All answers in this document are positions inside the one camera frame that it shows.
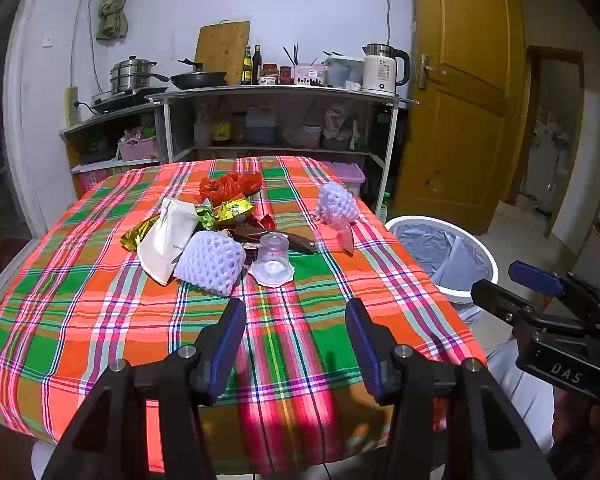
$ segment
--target clear plastic cup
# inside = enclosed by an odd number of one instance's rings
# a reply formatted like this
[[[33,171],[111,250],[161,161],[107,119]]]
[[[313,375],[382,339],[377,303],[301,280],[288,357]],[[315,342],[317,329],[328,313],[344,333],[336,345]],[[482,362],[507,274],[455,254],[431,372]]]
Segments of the clear plastic cup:
[[[260,238],[258,258],[250,272],[264,286],[280,286],[294,275],[289,263],[289,240],[279,233],[269,233]]]
[[[260,238],[258,261],[264,262],[272,258],[289,261],[289,240],[280,233],[269,233]]]

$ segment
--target electrical cable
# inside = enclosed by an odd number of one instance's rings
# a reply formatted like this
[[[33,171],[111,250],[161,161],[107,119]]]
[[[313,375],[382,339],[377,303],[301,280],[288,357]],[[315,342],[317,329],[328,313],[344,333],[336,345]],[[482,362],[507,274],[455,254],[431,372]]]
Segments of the electrical cable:
[[[82,5],[82,0],[78,0],[78,8],[75,11],[75,19],[74,19],[74,36],[71,40],[71,62],[70,62],[70,74],[69,74],[69,85],[74,85],[74,54],[75,54],[75,35],[78,30],[78,17],[80,16],[80,6]],[[87,10],[89,12],[89,40],[91,41],[91,62],[93,64],[93,75],[96,78],[96,83],[98,88],[100,89],[100,93],[102,93],[102,86],[100,86],[100,81],[98,80],[98,72],[96,70],[96,56],[93,50],[93,29],[91,25],[91,0],[87,0]]]
[[[324,470],[327,472],[327,476],[329,477],[329,480],[331,480],[331,475],[329,474],[329,470],[327,469],[327,465],[322,462],[322,465],[324,466]]]
[[[90,112],[91,112],[93,115],[100,115],[100,114],[101,114],[100,112],[97,112],[96,110],[94,110],[93,108],[91,108],[91,107],[90,107],[90,106],[89,106],[87,103],[83,103],[82,101],[76,101],[76,102],[74,103],[74,106],[75,106],[76,108],[77,108],[78,106],[80,106],[80,105],[84,105],[84,106],[86,106],[86,107],[89,109],[89,111],[90,111]]]
[[[391,10],[391,1],[386,0],[386,44],[391,41],[391,23],[389,22],[389,11]]]

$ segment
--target wall outlet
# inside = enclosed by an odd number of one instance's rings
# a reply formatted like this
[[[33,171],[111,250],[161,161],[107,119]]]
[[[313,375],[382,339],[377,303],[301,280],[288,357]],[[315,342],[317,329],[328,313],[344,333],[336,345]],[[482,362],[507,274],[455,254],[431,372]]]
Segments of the wall outlet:
[[[68,86],[64,89],[64,122],[66,127],[80,122],[80,113],[74,103],[78,100],[78,87]]]
[[[48,48],[50,46],[54,46],[54,34],[52,32],[47,32],[42,35],[42,48]]]

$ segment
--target white foam net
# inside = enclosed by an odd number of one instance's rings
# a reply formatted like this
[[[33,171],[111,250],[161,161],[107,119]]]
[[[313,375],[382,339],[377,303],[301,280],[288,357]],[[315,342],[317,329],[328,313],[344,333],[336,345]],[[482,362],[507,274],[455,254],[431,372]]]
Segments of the white foam net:
[[[244,249],[229,237],[199,231],[182,251],[173,275],[205,290],[228,296],[242,272]]]
[[[360,210],[356,204],[356,199],[340,184],[333,180],[328,181],[320,188],[318,194],[318,204],[315,207],[315,217],[330,224],[340,219],[353,222],[358,219]]]

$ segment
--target frying pan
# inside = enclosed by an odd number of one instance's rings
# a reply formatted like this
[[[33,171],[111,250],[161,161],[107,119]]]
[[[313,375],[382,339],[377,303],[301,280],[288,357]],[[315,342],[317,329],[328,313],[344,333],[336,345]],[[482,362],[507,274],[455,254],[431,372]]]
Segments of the frying pan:
[[[193,67],[192,72],[171,76],[171,82],[180,90],[226,85],[226,81],[224,80],[226,72],[202,70],[202,63],[195,63],[187,58],[179,59],[178,61]]]

